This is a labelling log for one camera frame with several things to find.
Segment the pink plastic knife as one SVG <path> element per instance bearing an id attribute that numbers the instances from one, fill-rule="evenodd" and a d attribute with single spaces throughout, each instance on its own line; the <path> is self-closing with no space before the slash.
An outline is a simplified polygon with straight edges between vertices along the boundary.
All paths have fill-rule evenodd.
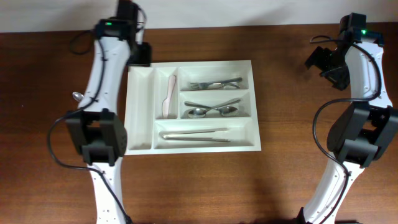
<path id="1" fill-rule="evenodd" d="M 169 116 L 170 102 L 171 102 L 172 95 L 174 92 L 176 80 L 177 80 L 177 77 L 175 75 L 171 75 L 169 77 L 168 84 L 167 84 L 167 94 L 166 94 L 165 99 L 162 102 L 162 117 L 163 117 L 163 119 L 167 119 Z"/>

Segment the steel fork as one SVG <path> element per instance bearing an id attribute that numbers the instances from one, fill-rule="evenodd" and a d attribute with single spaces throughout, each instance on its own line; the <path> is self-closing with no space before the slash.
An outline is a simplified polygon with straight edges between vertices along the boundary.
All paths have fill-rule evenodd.
<path id="1" fill-rule="evenodd" d="M 212 82 L 201 82 L 201 83 L 189 83 L 189 88 L 191 90 L 213 90 L 224 88 L 226 86 L 231 86 L 233 88 L 239 89 L 238 83 L 242 82 L 243 78 L 233 78 L 229 80 L 220 80 L 220 81 L 212 81 Z"/>
<path id="2" fill-rule="evenodd" d="M 208 90 L 233 90 L 233 89 L 240 89 L 241 87 L 236 82 L 229 82 L 229 83 L 212 83 L 208 86 Z"/>

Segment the small steel teaspoon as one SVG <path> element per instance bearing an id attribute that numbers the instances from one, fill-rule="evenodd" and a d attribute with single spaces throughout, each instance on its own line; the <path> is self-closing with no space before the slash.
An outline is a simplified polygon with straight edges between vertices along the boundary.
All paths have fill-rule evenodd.
<path id="1" fill-rule="evenodd" d="M 81 102 L 84 99 L 84 95 L 79 92 L 73 92 L 72 97 L 77 101 Z"/>

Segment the large steel spoon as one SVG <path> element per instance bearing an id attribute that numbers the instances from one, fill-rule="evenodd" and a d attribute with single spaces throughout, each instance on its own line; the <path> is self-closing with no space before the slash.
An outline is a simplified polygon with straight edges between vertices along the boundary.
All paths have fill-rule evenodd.
<path id="1" fill-rule="evenodd" d="M 188 101 L 185 101 L 184 105 L 196 107 L 196 109 L 192 109 L 188 112 L 189 118 L 204 118 L 206 116 L 205 110 L 210 109 L 209 106 L 199 105 L 199 104 L 188 102 Z M 218 111 L 222 117 L 237 116 L 239 113 L 239 110 L 233 106 L 224 106 L 224 107 L 220 107 L 220 108 L 215 108 L 215 110 Z"/>
<path id="2" fill-rule="evenodd" d="M 189 110 L 187 116 L 189 118 L 204 118 L 206 114 L 210 111 L 218 111 L 222 117 L 232 117 L 236 116 L 239 110 L 236 107 L 233 107 L 233 104 L 239 103 L 241 101 L 240 98 L 234 98 L 232 100 L 226 101 L 222 104 L 210 107 L 205 105 L 199 105 L 190 101 L 186 101 L 185 106 L 191 106 L 193 109 Z"/>

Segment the steel kitchen tongs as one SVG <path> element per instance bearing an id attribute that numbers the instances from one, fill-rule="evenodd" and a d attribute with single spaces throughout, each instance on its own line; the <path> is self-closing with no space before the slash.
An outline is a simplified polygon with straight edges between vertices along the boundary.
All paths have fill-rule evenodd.
<path id="1" fill-rule="evenodd" d="M 165 141 L 203 141 L 203 142 L 230 142 L 230 139 L 207 136 L 206 134 L 214 134 L 225 132 L 228 128 L 203 129 L 189 131 L 173 131 L 160 133 L 160 137 Z"/>

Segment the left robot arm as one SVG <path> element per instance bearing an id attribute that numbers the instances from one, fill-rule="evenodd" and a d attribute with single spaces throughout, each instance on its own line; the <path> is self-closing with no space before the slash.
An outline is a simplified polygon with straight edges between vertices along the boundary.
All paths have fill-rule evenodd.
<path id="1" fill-rule="evenodd" d="M 91 175 L 97 223 L 132 223 L 123 205 L 121 165 L 127 131 L 118 96 L 127 67 L 149 67 L 152 47 L 143 41 L 146 15 L 133 1 L 119 1 L 116 14 L 93 29 L 95 56 L 83 99 L 65 118 L 68 132 Z"/>

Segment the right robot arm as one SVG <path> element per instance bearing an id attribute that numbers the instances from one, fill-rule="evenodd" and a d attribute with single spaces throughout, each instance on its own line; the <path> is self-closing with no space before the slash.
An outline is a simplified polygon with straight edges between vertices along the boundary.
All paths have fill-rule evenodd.
<path id="1" fill-rule="evenodd" d="M 386 151 L 397 133 L 397 110 L 386 91 L 382 72 L 384 37 L 366 28 L 366 15 L 352 12 L 341 18 L 336 39 L 318 35 L 312 44 L 333 42 L 335 50 L 318 46 L 305 62 L 338 90 L 351 90 L 347 99 L 322 105 L 313 118 L 315 144 L 328 163 L 317 189 L 294 223 L 336 223 L 336 214 L 350 187 L 365 168 Z M 326 147 L 317 137 L 320 113 L 335 103 L 349 106 L 331 127 Z"/>

